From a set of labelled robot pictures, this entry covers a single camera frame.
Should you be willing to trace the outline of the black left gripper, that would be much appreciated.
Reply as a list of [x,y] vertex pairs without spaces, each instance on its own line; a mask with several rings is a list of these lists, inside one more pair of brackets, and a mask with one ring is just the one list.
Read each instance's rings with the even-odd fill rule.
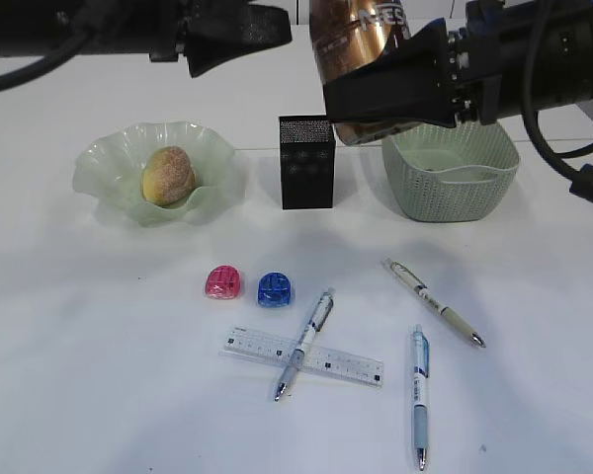
[[177,62],[184,53],[197,78],[225,62],[292,41],[288,11],[252,1],[158,2],[151,62]]

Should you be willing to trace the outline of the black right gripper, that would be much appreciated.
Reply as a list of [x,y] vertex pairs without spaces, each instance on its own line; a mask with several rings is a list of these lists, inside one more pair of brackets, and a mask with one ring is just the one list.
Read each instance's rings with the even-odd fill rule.
[[497,121],[502,81],[502,1],[471,1],[466,25],[442,18],[400,48],[323,86],[332,122],[429,123],[454,127]]

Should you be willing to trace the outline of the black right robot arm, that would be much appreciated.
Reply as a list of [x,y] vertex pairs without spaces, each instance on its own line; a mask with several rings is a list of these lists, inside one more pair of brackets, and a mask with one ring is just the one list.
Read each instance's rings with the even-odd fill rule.
[[[324,86],[334,122],[492,124],[520,112],[525,59],[539,2],[471,1],[466,25],[437,19],[399,49]],[[593,99],[593,1],[556,1],[536,54],[536,110]]]

